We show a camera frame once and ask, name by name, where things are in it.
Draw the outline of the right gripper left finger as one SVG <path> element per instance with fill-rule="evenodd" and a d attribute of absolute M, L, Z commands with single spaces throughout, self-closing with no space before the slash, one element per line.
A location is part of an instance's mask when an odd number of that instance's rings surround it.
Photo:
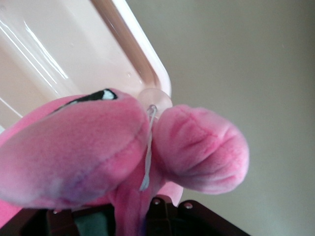
<path fill-rule="evenodd" d="M 70 210 L 23 209 L 11 223 L 11 236 L 80 235 Z"/>

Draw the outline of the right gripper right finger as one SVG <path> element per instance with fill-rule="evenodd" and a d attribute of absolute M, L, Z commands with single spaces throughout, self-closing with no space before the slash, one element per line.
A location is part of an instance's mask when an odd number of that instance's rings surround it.
<path fill-rule="evenodd" d="M 247 236 L 248 233 L 194 200 L 174 206 L 155 196 L 146 216 L 147 236 Z"/>

